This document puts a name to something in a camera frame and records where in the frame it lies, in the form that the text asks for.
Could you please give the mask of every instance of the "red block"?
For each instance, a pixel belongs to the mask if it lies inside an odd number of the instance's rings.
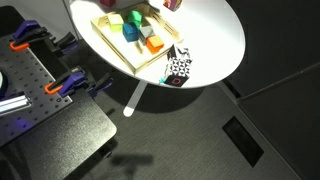
[[[105,6],[111,7],[114,3],[116,3],[116,0],[100,0],[100,3]]]

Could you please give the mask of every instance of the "blue block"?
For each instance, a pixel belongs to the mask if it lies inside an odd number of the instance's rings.
[[[123,24],[122,33],[126,38],[127,42],[133,42],[139,39],[139,29],[134,23]]]

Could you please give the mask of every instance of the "gray floor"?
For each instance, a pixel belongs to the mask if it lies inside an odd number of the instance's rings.
[[[74,63],[108,66],[85,48],[79,53]],[[218,84],[189,90],[148,85],[127,118],[123,109],[138,81],[104,69],[115,83],[96,102],[118,128],[116,146],[110,158],[84,169],[82,179],[299,179]],[[222,130],[233,116],[264,150],[254,167]]]

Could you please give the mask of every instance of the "black table surface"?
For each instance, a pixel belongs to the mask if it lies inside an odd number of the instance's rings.
[[[14,7],[0,7],[0,37],[23,20]],[[31,49],[55,78],[66,70],[43,44]],[[71,98],[67,108],[0,148],[0,179],[63,179],[114,136],[116,127],[85,91]]]

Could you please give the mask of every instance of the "black metal pegboard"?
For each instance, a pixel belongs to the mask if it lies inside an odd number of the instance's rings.
[[[9,82],[6,95],[23,91],[32,106],[0,117],[0,147],[72,103],[69,96],[45,93],[43,87],[54,78],[29,48],[13,51],[11,37],[0,38],[0,70]]]

